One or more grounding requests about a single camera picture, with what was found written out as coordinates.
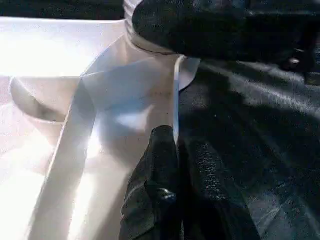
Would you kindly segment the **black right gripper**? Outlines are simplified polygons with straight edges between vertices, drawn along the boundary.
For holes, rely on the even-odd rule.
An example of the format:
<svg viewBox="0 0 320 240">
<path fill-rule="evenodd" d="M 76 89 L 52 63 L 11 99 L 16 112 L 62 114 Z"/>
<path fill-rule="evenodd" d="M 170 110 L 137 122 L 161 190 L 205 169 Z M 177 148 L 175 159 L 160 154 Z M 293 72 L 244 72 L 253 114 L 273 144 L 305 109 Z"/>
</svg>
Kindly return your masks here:
<svg viewBox="0 0 320 240">
<path fill-rule="evenodd" d="M 270 62 L 289 72 L 314 70 L 320 35 L 318 0 L 251 0 L 249 13 L 269 44 Z"/>
</svg>

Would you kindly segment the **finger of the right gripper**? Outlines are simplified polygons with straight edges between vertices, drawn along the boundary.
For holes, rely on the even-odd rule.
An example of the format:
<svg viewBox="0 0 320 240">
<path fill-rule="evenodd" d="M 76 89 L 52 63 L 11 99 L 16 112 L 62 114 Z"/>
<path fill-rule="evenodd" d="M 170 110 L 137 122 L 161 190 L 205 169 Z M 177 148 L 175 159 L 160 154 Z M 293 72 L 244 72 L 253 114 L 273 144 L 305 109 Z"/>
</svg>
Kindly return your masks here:
<svg viewBox="0 0 320 240">
<path fill-rule="evenodd" d="M 150 43 L 190 57 L 244 61 L 244 0 L 143 0 L 132 16 L 135 32 Z"/>
</svg>

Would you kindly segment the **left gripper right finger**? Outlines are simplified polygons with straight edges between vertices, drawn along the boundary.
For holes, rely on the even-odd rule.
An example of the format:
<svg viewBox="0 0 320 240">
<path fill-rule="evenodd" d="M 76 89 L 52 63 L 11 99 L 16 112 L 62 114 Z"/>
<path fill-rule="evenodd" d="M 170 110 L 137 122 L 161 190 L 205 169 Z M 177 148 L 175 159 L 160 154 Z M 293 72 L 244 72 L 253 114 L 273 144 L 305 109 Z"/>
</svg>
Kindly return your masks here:
<svg viewBox="0 0 320 240">
<path fill-rule="evenodd" d="M 217 151 L 203 139 L 179 143 L 187 240 L 258 240 L 243 195 Z"/>
</svg>

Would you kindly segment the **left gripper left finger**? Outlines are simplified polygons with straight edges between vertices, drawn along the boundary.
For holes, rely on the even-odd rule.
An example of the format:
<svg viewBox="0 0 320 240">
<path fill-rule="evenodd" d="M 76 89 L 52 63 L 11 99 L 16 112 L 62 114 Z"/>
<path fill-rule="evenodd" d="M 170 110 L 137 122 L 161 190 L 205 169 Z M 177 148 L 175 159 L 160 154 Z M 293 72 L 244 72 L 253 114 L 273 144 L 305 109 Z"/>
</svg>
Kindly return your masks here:
<svg viewBox="0 0 320 240">
<path fill-rule="evenodd" d="M 119 239 L 180 239 L 180 167 L 173 129 L 151 131 L 122 206 Z"/>
</svg>

